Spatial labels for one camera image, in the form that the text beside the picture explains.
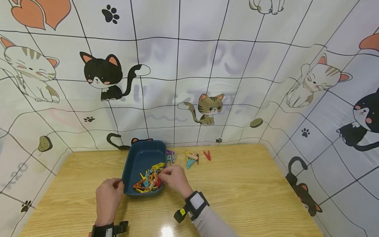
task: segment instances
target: table surface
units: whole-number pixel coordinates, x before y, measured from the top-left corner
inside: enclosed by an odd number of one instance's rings
[[[186,175],[211,208],[238,236],[323,237],[285,177],[261,144],[170,148],[175,165],[186,167],[185,150],[200,154]],[[210,150],[212,161],[203,151]],[[128,151],[75,152],[52,182],[21,237],[87,237],[96,219],[95,190],[107,178],[121,177]],[[116,222],[129,221],[122,236],[199,236],[190,219],[178,224],[183,207],[168,186],[153,198],[124,195]]]

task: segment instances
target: cat print backdrop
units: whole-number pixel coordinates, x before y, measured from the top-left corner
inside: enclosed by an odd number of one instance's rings
[[[378,1],[0,5],[0,236],[71,153],[153,139],[263,144],[325,236],[377,236]]]

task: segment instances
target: cartoon cat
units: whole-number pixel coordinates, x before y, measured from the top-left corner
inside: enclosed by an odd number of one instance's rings
[[[116,144],[114,144],[112,141],[111,141],[111,138],[112,137],[121,137],[121,135],[118,135],[118,134],[115,134],[115,133],[110,133],[108,134],[108,136],[106,137],[106,140],[107,142],[109,142],[109,144],[111,144],[112,146],[118,148],[119,150],[129,150],[130,149],[130,146],[118,146]],[[133,145],[134,143],[138,142],[138,141],[152,141],[153,139],[152,138],[149,138],[149,139],[145,139],[145,140],[140,140],[138,138],[133,138],[132,141],[130,142],[131,145]]]
[[[59,60],[43,56],[30,48],[16,46],[1,35],[0,43],[5,48],[5,60],[0,59],[0,69],[14,77],[19,90],[38,102],[59,103],[58,93],[46,84],[55,79]]]
[[[84,75],[88,83],[94,88],[101,89],[101,101],[118,100],[129,95],[132,88],[132,80],[136,76],[145,76],[150,73],[150,68],[143,64],[133,66],[128,73],[127,88],[124,93],[116,85],[122,79],[122,69],[118,58],[109,54],[104,60],[95,58],[85,52],[80,52],[80,57],[85,63]]]
[[[353,116],[354,122],[337,129],[346,145],[358,151],[368,151],[379,147],[379,141],[358,145],[361,141],[368,140],[364,139],[366,135],[379,133],[379,88],[375,93],[363,97],[354,105]]]
[[[351,80],[352,75],[329,66],[326,54],[310,68],[309,64],[301,66],[301,78],[286,94],[286,104],[291,108],[302,108],[313,100],[313,94],[337,85],[338,82]]]
[[[308,192],[308,186],[304,183],[296,185],[298,182],[298,178],[292,173],[291,167],[295,161],[300,161],[303,169],[307,170],[307,164],[298,156],[292,157],[290,162],[288,163],[288,171],[289,173],[285,177],[290,183],[292,189],[295,191],[296,195],[299,197],[300,201],[304,204],[304,206],[308,209],[308,213],[314,217],[317,212],[323,212],[319,205],[313,200],[311,195]]]
[[[215,119],[213,115],[216,115],[222,110],[222,99],[224,98],[224,94],[208,97],[206,94],[202,94],[199,98],[198,110],[203,114],[200,120],[196,118],[195,107],[189,102],[182,102],[178,104],[178,108],[182,110],[189,110],[192,113],[193,120],[202,125],[214,125]]]
[[[279,11],[283,11],[284,0],[250,0],[249,5],[259,13],[276,15]]]

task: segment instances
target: tray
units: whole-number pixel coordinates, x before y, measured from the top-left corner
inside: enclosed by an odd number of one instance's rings
[[[158,163],[165,163],[167,167],[166,144],[162,141],[139,141],[134,143],[129,150],[126,159],[124,171],[122,173],[122,181],[125,184],[124,194],[131,197],[151,197],[158,195],[164,184],[155,191],[148,193],[139,193],[133,189],[133,185],[141,181],[141,176],[145,174],[147,169]]]

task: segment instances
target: wrist strap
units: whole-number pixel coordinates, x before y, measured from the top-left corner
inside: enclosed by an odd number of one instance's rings
[[[128,230],[128,224],[128,221],[122,221],[118,226],[115,226],[114,223],[106,226],[93,225],[90,237],[117,237],[118,234]]]
[[[206,206],[209,206],[202,192],[193,192],[186,200],[184,207],[174,214],[175,220],[180,223],[184,220],[188,213],[191,220],[194,221]]]

